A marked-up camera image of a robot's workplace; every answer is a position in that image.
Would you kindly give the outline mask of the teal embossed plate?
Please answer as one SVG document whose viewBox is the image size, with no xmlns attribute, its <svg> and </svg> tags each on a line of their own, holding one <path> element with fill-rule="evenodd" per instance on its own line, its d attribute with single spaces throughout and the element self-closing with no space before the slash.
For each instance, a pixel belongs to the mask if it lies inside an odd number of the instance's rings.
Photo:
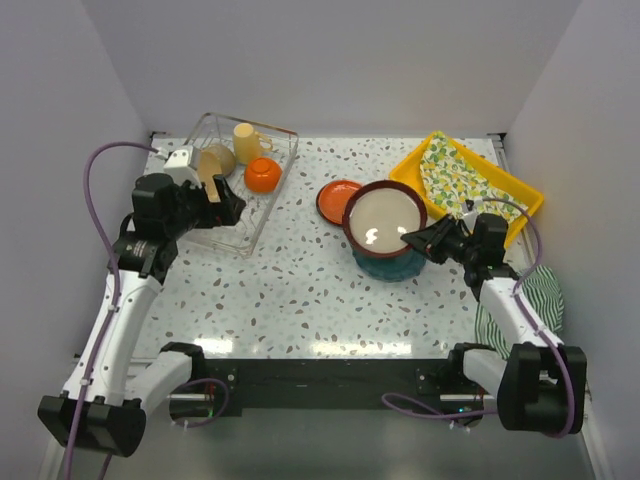
<svg viewBox="0 0 640 480">
<path fill-rule="evenodd" d="M 352 255 L 364 273 L 384 282 L 401 282 L 414 278 L 426 265 L 426 258 L 414 250 L 389 258 L 374 258 L 358 251 L 353 251 Z"/>
</svg>

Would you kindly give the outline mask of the dark brown beige plate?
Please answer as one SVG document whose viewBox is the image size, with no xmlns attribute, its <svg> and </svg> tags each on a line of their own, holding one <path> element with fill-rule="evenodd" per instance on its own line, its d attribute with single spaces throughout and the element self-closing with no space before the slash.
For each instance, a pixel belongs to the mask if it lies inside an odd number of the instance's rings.
<svg viewBox="0 0 640 480">
<path fill-rule="evenodd" d="M 358 189 L 347 201 L 342 229 L 352 248 L 378 259 L 404 255 L 402 236 L 423 229 L 428 214 L 422 198 L 406 184 L 380 180 Z"/>
</svg>

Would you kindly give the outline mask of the orange ceramic bowl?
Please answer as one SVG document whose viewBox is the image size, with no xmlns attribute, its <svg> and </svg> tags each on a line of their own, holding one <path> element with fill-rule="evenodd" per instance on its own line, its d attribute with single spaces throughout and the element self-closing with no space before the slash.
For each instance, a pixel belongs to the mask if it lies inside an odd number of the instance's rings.
<svg viewBox="0 0 640 480">
<path fill-rule="evenodd" d="M 244 181 L 250 191 L 267 194 L 276 189 L 281 175 L 282 169 L 276 161 L 268 157 L 259 157 L 246 166 Z"/>
</svg>

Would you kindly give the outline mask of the yellow plate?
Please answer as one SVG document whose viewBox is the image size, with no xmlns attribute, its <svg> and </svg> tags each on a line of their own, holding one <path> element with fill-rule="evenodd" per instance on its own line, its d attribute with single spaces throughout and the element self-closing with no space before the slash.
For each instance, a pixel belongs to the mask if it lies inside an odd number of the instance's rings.
<svg viewBox="0 0 640 480">
<path fill-rule="evenodd" d="M 206 191 L 209 201 L 212 203 L 220 201 L 214 177 L 221 174 L 222 169 L 218 157 L 211 152 L 202 151 L 200 153 L 197 175 L 204 184 L 204 190 Z"/>
</svg>

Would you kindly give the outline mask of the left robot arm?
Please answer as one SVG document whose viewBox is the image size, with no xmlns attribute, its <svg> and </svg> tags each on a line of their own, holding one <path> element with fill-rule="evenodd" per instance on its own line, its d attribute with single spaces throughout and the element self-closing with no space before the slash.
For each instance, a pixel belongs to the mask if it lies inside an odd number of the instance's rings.
<svg viewBox="0 0 640 480">
<path fill-rule="evenodd" d="M 165 345 L 134 379 L 130 363 L 144 319 L 178 254 L 178 240 L 193 229 L 233 226 L 246 203 L 221 175 L 212 178 L 218 201 L 205 186 L 174 182 L 168 174 L 137 179 L 133 211 L 109 247 L 102 305 L 85 349 L 62 391 L 45 396 L 38 417 L 68 453 L 85 449 L 129 457 L 141 443 L 152 412 L 173 391 L 200 390 L 207 381 L 201 347 Z"/>
</svg>

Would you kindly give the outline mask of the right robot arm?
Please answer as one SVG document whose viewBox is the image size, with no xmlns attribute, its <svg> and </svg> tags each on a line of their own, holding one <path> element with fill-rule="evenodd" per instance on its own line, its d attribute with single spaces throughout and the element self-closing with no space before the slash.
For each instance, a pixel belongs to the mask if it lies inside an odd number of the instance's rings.
<svg viewBox="0 0 640 480">
<path fill-rule="evenodd" d="M 459 360 L 446 367 L 446 382 L 459 393 L 477 384 L 489 391 L 507 430 L 556 438 L 577 434 L 583 424 L 586 355 L 565 345 L 524 295 L 522 277 L 504 260 L 507 230 L 498 215 L 478 215 L 471 231 L 447 215 L 401 237 L 432 263 L 452 259 L 463 266 L 465 284 L 510 348 L 507 358 L 477 345 L 457 348 Z"/>
</svg>

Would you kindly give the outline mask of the lemon print cloth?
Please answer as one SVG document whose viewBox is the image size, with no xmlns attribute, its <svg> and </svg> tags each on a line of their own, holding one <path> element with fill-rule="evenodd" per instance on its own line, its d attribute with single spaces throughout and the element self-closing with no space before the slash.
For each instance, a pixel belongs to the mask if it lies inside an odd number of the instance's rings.
<svg viewBox="0 0 640 480">
<path fill-rule="evenodd" d="M 466 212 L 466 201 L 482 198 L 500 198 L 502 202 L 477 205 L 478 213 L 491 213 L 504 217 L 509 224 L 521 212 L 511 203 L 527 210 L 528 207 L 509 193 L 494 186 L 468 160 L 453 140 L 441 131 L 432 134 L 419 164 L 420 175 L 427 198 L 447 214 L 460 219 Z"/>
</svg>

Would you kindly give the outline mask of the beige small plate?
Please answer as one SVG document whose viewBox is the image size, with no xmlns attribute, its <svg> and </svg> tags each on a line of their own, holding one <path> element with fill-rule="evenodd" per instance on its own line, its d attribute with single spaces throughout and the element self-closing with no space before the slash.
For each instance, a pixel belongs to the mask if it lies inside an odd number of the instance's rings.
<svg viewBox="0 0 640 480">
<path fill-rule="evenodd" d="M 221 173 L 228 177 L 230 176 L 236 166 L 237 160 L 234 153 L 222 143 L 214 143 L 203 150 L 204 153 L 211 154 L 220 166 Z"/>
</svg>

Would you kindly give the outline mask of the yellow plastic tray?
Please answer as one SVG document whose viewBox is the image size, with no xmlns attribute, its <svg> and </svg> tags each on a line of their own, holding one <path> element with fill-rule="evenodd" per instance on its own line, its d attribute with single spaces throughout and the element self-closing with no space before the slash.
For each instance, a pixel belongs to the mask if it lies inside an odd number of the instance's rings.
<svg viewBox="0 0 640 480">
<path fill-rule="evenodd" d="M 434 132 L 432 132 L 413 152 L 411 152 L 404 160 L 402 160 L 391 170 L 389 178 L 393 181 L 406 184 L 414 191 L 416 191 L 422 198 L 427 208 L 429 217 L 434 220 L 439 220 L 447 215 L 447 213 L 441 208 L 437 207 L 427 198 L 419 169 L 420 160 L 426 149 L 427 142 L 432 138 L 432 134 Z M 473 167 L 475 167 L 482 175 L 484 175 L 494 186 L 509 193 L 517 200 L 524 203 L 528 207 L 526 211 L 529 215 L 533 215 L 537 212 L 544 201 L 544 196 L 541 192 L 514 177 L 499 166 L 491 163 L 489 160 L 469 149 L 467 146 L 459 143 L 453 138 L 451 139 L 453 140 L 454 145 L 459 149 L 463 157 L 468 160 L 469 163 Z M 500 198 L 485 197 L 482 198 L 482 200 L 484 201 L 484 203 L 502 202 L 502 199 Z M 519 211 L 522 210 L 522 208 L 520 208 L 517 204 L 511 203 L 511 205 L 513 205 Z M 527 219 L 522 214 L 511 224 L 508 223 L 508 230 L 505 240 L 506 246 L 510 246 L 513 243 L 513 241 L 525 227 L 526 223 Z"/>
</svg>

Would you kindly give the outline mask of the yellow ceramic mug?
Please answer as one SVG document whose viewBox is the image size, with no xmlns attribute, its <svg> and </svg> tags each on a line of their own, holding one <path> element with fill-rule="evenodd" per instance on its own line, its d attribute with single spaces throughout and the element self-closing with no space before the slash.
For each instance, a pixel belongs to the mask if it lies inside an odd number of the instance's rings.
<svg viewBox="0 0 640 480">
<path fill-rule="evenodd" d="M 259 132 L 250 123 L 239 123 L 233 129 L 233 148 L 236 160 L 248 165 L 273 150 L 270 137 Z"/>
</svg>

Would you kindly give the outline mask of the green striped cloth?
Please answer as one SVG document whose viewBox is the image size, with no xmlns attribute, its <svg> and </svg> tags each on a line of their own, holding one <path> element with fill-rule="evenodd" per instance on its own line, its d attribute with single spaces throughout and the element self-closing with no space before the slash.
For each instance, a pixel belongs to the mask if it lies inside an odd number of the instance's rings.
<svg viewBox="0 0 640 480">
<path fill-rule="evenodd" d="M 539 265 L 524 280 L 522 294 L 530 303 L 546 328 L 556 336 L 563 330 L 565 313 L 564 296 L 560 283 L 553 270 Z M 512 346 L 520 340 L 508 340 L 497 321 L 484 304 L 476 309 L 474 322 L 475 342 L 491 347 L 506 360 Z"/>
</svg>

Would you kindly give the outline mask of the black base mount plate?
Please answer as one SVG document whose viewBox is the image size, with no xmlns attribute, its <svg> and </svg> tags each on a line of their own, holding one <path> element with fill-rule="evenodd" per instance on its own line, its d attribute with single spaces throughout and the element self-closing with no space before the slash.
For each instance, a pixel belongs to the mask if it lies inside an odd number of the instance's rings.
<svg viewBox="0 0 640 480">
<path fill-rule="evenodd" d="M 440 413 L 480 410 L 488 397 L 445 359 L 210 359 L 211 384 L 181 386 L 170 413 L 239 417 L 246 409 L 381 410 L 382 396 L 398 393 Z"/>
</svg>

